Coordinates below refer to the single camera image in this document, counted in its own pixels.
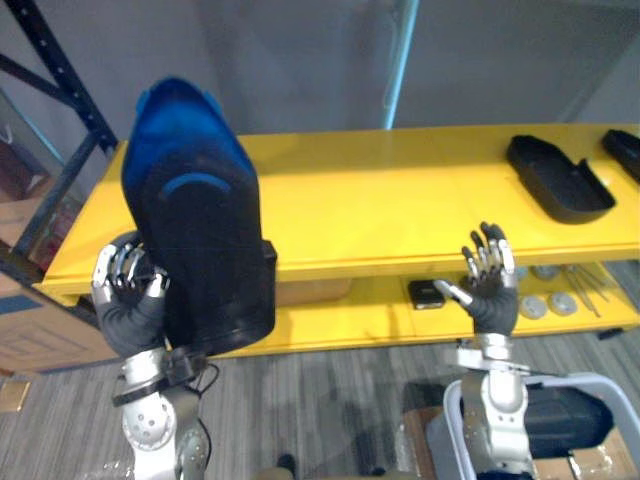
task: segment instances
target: gray carpet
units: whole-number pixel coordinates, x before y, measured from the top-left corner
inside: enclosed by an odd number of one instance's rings
[[[537,370],[607,375],[638,410],[639,341],[638,329],[603,342],[538,337],[517,340],[516,352]],[[222,375],[202,405],[214,441],[206,478],[249,479],[284,451],[298,457],[303,478],[393,467],[403,410],[438,402],[460,375],[439,361],[449,346],[219,361]],[[0,478],[124,478],[132,458],[109,401],[117,373],[113,364],[38,378],[23,411],[0,416]]]

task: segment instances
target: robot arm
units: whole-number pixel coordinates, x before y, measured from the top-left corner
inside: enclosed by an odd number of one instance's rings
[[[533,478],[522,381],[529,369],[511,362],[510,335],[518,316],[515,261],[500,227],[482,223],[480,228],[486,243],[471,234],[477,256],[462,249],[469,269],[466,288],[435,282],[473,318],[472,348],[458,348],[447,360],[469,369],[462,379],[464,435],[478,478]]]
[[[169,281],[155,267],[144,271],[136,233],[104,247],[92,278],[100,327],[125,358],[122,428],[140,480],[198,480],[210,457],[210,439],[198,418],[200,393],[188,383],[206,368],[203,354],[164,346],[164,296]]]

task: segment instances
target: metal rod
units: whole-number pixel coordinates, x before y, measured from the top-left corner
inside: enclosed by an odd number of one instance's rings
[[[416,24],[419,6],[420,0],[405,0],[398,34],[399,45],[394,54],[393,65],[391,67],[392,77],[389,81],[389,87],[384,99],[384,108],[386,109],[384,117],[385,130],[391,130],[391,128],[393,128],[393,122],[396,118],[400,90],[402,88],[402,81],[404,80],[404,71],[407,67],[409,51],[411,50],[411,40],[413,40],[413,29]]]
[[[64,93],[59,87],[53,83],[45,80],[40,75],[36,75],[28,68],[23,67],[18,62],[14,62],[6,55],[0,53],[0,70],[4,70],[9,75],[16,77],[18,80],[31,85],[36,90],[40,90],[42,93],[55,98],[59,102],[70,106],[75,109],[78,104],[74,102],[66,93]]]
[[[598,278],[597,275],[594,275],[592,272],[590,272],[586,267],[584,267],[583,265],[576,265],[576,268],[578,270],[580,270],[583,274],[588,275],[589,277],[591,277],[591,279],[594,282],[597,282],[598,284],[600,284],[603,287],[607,286],[607,282],[605,282],[604,280],[602,280],[601,278]]]
[[[38,210],[31,217],[24,232],[13,247],[13,252],[25,257],[29,256],[35,242],[40,237],[42,230],[47,226],[51,216],[55,213],[58,203],[65,196],[69,187],[80,173],[87,158],[98,143],[98,137],[94,132],[89,132],[78,149],[65,164],[54,186],[47,192]]]
[[[600,312],[598,312],[598,310],[596,309],[595,305],[593,304],[593,302],[589,298],[589,295],[587,295],[587,291],[583,288],[583,286],[580,283],[580,281],[578,280],[578,276],[575,274],[575,272],[573,272],[570,269],[570,267],[565,267],[564,274],[567,277],[567,280],[569,281],[569,283],[571,284],[571,287],[576,291],[576,293],[578,294],[578,296],[582,300],[582,303],[584,303],[585,307],[587,307],[587,309],[591,310],[595,314],[595,316],[599,318],[600,317]]]
[[[53,36],[33,0],[5,0],[40,59],[60,89],[76,102],[76,113],[90,132],[98,132],[100,148],[109,153],[117,144],[116,136],[93,102],[78,74]]]
[[[600,285],[598,283],[596,283],[592,277],[590,277],[589,275],[585,275],[583,270],[580,269],[576,269],[574,271],[574,273],[578,276],[580,276],[580,278],[582,278],[582,280],[584,281],[584,283],[586,283],[587,285],[589,285],[593,290],[595,290],[595,292],[600,295],[606,302],[609,301],[609,298],[604,294],[604,292],[602,291],[602,287],[600,287]]]

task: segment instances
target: black plastic tray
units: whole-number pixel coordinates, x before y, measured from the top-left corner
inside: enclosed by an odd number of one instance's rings
[[[507,157],[529,193],[559,222],[589,222],[616,204],[586,160],[574,165],[552,143],[531,135],[516,135]]]
[[[640,138],[622,130],[609,130],[602,145],[640,183]]]

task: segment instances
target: yellow shelf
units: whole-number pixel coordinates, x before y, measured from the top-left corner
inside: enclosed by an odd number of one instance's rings
[[[460,244],[485,219],[504,228],[521,265],[637,258],[639,192],[600,146],[609,127],[418,128],[240,141],[259,173],[263,235],[278,251],[278,279],[295,281],[461,270]],[[623,128],[637,134],[637,126]],[[505,158],[511,136],[522,133],[555,143],[576,162],[588,158],[616,207],[583,225],[549,218]],[[100,248],[134,228],[120,187],[125,150],[123,143],[37,285],[65,305],[89,292]]]
[[[539,320],[519,316],[514,334],[543,335],[638,326],[640,317],[624,292],[600,266],[589,265],[588,268],[610,285],[603,289],[608,302],[597,292],[588,290],[591,301],[602,315],[600,318],[585,308],[564,276],[547,282],[529,274],[521,282],[522,295],[537,295],[546,301],[551,293],[568,292],[578,304],[578,311],[566,317],[549,311]],[[445,274],[444,277],[457,279],[455,274]],[[413,309],[406,287],[410,280],[416,278],[420,277],[358,278],[350,294],[339,301],[280,308],[271,335],[223,356],[441,342],[472,337],[470,317],[454,302],[448,301],[439,309]]]

